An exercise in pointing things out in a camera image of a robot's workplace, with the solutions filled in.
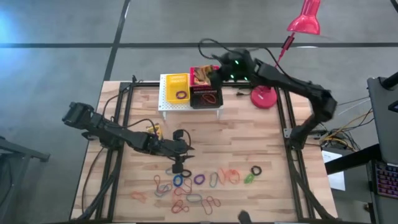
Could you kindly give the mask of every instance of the white stand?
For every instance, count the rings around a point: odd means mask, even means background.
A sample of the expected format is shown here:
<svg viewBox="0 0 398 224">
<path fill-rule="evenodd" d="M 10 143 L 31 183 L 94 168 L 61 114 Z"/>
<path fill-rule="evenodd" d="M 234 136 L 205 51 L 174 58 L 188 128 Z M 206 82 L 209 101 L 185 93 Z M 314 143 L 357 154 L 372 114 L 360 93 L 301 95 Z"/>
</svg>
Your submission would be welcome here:
<svg viewBox="0 0 398 224">
<path fill-rule="evenodd" d="M 159 105 L 158 111 L 162 115 L 163 119 L 166 120 L 168 111 L 216 111 L 217 119 L 223 113 L 223 106 L 219 108 L 206 108 L 206 109 L 193 109 L 189 103 L 169 103 L 166 101 L 166 76 L 168 74 L 160 75 L 160 85 L 159 85 Z"/>
</svg>

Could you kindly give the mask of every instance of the yellow basket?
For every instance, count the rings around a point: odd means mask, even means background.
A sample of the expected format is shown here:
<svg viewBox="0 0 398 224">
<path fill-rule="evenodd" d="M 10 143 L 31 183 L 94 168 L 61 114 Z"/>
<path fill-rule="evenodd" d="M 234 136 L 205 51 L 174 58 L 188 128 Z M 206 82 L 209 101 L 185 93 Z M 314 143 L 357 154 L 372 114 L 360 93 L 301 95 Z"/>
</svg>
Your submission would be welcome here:
<svg viewBox="0 0 398 224">
<path fill-rule="evenodd" d="M 166 75 L 166 100 L 169 103 L 189 103 L 189 74 L 170 74 Z M 176 94 L 179 91 L 187 93 L 184 99 L 178 99 Z"/>
</svg>

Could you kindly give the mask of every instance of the pink desk lamp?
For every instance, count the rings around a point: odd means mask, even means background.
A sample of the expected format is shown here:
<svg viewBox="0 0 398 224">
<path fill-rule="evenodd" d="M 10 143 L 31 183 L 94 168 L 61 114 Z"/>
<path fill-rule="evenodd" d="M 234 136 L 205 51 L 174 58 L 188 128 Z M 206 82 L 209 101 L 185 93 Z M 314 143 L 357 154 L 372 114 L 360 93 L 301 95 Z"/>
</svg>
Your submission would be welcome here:
<svg viewBox="0 0 398 224">
<path fill-rule="evenodd" d="M 317 19 L 317 12 L 321 0 L 304 0 L 303 8 L 301 9 L 300 15 L 295 18 L 290 25 L 287 27 L 288 31 L 292 31 L 292 35 L 288 36 L 282 51 L 280 52 L 278 63 L 285 54 L 285 51 L 289 49 L 290 45 L 294 40 L 294 34 L 296 32 L 319 35 L 321 28 Z M 270 108 L 276 101 L 276 92 L 273 88 L 268 86 L 258 86 L 251 93 L 251 101 L 258 108 Z"/>
</svg>

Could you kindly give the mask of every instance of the desk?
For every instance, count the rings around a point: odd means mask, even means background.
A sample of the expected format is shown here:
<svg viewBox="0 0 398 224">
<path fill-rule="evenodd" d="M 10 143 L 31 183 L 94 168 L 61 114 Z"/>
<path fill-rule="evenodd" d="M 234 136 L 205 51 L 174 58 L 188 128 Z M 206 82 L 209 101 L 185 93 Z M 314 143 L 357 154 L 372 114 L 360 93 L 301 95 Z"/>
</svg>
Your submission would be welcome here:
<svg viewBox="0 0 398 224">
<path fill-rule="evenodd" d="M 104 82 L 98 112 L 102 112 L 107 99 L 118 94 L 119 84 L 120 82 Z M 236 97 L 235 94 L 236 89 L 223 88 L 224 109 L 220 120 L 217 120 L 213 111 L 190 111 L 169 113 L 167 121 L 163 121 L 157 111 L 159 87 L 134 88 L 129 123 L 150 118 L 160 124 L 164 137 L 170 139 L 172 131 L 178 128 L 188 130 L 192 136 L 192 147 L 195 148 L 189 153 L 195 157 L 187 160 L 184 166 L 192 171 L 193 176 L 206 175 L 203 185 L 193 185 L 193 194 L 218 198 L 221 207 L 213 207 L 213 214 L 205 215 L 200 203 L 184 202 L 190 207 L 189 212 L 172 213 L 172 193 L 157 198 L 154 195 L 156 185 L 153 180 L 155 175 L 160 175 L 162 183 L 172 180 L 172 176 L 165 173 L 172 161 L 164 157 L 139 154 L 126 145 L 114 222 L 237 222 L 238 213 L 242 209 L 249 212 L 254 222 L 297 220 L 277 107 L 260 110 L 247 97 Z M 308 101 L 293 94 L 291 98 L 297 123 L 300 124 L 311 112 Z M 105 112 L 108 119 L 113 115 L 115 105 L 116 100 L 109 103 Z M 140 123 L 131 127 L 131 130 L 142 131 L 148 125 Z M 98 141 L 91 141 L 88 145 L 71 218 L 81 214 L 82 185 L 100 149 Z M 88 181 L 85 207 L 98 193 L 105 154 L 103 152 L 100 156 Z M 303 156 L 312 192 L 328 212 L 337 217 L 319 147 L 306 146 Z M 243 184 L 242 180 L 254 165 L 262 167 L 262 174 L 252 184 Z M 209 187 L 209 174 L 219 168 L 238 170 L 240 183 L 234 185 L 226 182 L 224 185 L 219 183 L 214 189 Z M 144 192 L 146 202 L 132 199 L 130 194 L 133 191 Z M 300 197 L 305 208 L 303 193 Z M 109 195 L 105 198 L 106 211 L 107 200 Z"/>
</svg>

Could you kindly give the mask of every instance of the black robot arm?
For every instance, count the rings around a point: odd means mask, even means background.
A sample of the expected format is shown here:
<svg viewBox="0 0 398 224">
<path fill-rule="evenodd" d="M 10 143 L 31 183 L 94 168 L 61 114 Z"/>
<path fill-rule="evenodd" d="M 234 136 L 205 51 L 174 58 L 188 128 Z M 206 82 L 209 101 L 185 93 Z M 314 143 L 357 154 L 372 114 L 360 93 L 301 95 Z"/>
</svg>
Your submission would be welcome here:
<svg viewBox="0 0 398 224">
<path fill-rule="evenodd" d="M 126 127 L 105 119 L 102 114 L 94 112 L 94 108 L 90 105 L 72 102 L 69 107 L 62 121 L 73 128 L 87 130 L 88 132 L 82 135 L 89 140 L 91 136 L 97 136 L 104 147 L 117 149 L 126 142 L 137 152 L 168 157 L 175 161 L 174 173 L 181 173 L 184 160 L 193 157 L 181 156 L 193 149 L 181 138 L 182 134 L 174 134 L 177 136 L 174 140 L 159 140 L 155 134 L 130 131 Z"/>
<path fill-rule="evenodd" d="M 220 88 L 224 81 L 230 79 L 235 82 L 247 80 L 253 86 L 274 86 L 310 100 L 313 114 L 303 124 L 294 127 L 290 134 L 288 143 L 293 149 L 303 149 L 310 131 L 319 123 L 332 119 L 337 102 L 330 94 L 330 90 L 280 73 L 272 65 L 258 59 L 253 60 L 246 49 L 230 50 L 221 57 L 215 55 L 213 57 L 221 63 L 220 69 L 208 74 L 213 88 Z"/>
</svg>

